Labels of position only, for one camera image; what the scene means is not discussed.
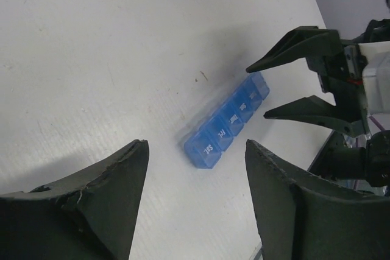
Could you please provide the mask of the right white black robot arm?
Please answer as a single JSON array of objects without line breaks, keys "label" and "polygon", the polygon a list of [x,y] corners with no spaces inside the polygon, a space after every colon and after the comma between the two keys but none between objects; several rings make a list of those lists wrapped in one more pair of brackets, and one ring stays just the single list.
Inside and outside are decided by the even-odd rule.
[{"label": "right white black robot arm", "polygon": [[305,59],[319,77],[330,104],[317,96],[273,108],[266,119],[303,122],[329,128],[347,138],[365,137],[364,146],[337,147],[317,160],[320,176],[365,180],[389,186],[389,132],[372,134],[375,114],[389,113],[389,20],[373,19],[358,37],[345,40],[335,29],[300,26],[286,33],[261,59],[247,68],[260,72]]}]

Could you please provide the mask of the blue weekly pill organizer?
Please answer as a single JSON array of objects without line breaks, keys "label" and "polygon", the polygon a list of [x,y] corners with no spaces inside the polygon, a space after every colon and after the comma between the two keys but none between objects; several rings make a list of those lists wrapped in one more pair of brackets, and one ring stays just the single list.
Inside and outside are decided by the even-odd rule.
[{"label": "blue weekly pill organizer", "polygon": [[193,166],[213,168],[269,93],[260,72],[249,74],[185,139],[183,150]]}]

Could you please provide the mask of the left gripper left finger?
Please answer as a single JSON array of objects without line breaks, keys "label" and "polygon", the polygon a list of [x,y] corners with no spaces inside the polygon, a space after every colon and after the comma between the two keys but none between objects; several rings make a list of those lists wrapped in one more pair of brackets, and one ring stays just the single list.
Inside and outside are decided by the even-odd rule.
[{"label": "left gripper left finger", "polygon": [[128,259],[149,162],[134,140],[30,192],[1,195],[2,259]]}]

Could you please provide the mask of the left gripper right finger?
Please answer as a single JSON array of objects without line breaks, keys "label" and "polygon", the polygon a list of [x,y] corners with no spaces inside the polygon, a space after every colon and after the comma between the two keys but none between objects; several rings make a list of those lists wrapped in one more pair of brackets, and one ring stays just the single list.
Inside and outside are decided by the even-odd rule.
[{"label": "left gripper right finger", "polygon": [[303,170],[254,140],[246,172],[265,259],[388,259],[389,199]]}]

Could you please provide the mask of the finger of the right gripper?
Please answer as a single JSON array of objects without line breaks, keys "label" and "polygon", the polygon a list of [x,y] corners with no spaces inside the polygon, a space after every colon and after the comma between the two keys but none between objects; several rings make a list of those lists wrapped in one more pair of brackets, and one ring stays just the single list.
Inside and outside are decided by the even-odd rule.
[{"label": "finger of the right gripper", "polygon": [[289,120],[329,128],[343,135],[357,137],[369,133],[360,107],[348,102],[332,105],[317,97],[303,97],[264,114],[265,119]]},{"label": "finger of the right gripper", "polygon": [[261,59],[246,68],[253,73],[307,57],[332,57],[340,53],[337,30],[300,26],[284,35]]}]

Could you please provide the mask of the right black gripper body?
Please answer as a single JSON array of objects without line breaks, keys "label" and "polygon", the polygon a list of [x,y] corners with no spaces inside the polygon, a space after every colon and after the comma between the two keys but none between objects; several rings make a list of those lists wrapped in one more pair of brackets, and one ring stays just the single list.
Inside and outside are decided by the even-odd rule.
[{"label": "right black gripper body", "polygon": [[337,102],[360,107],[367,121],[367,99],[363,85],[363,68],[367,59],[359,46],[349,45],[332,57],[307,57],[311,71],[317,73],[324,93],[331,93]]}]

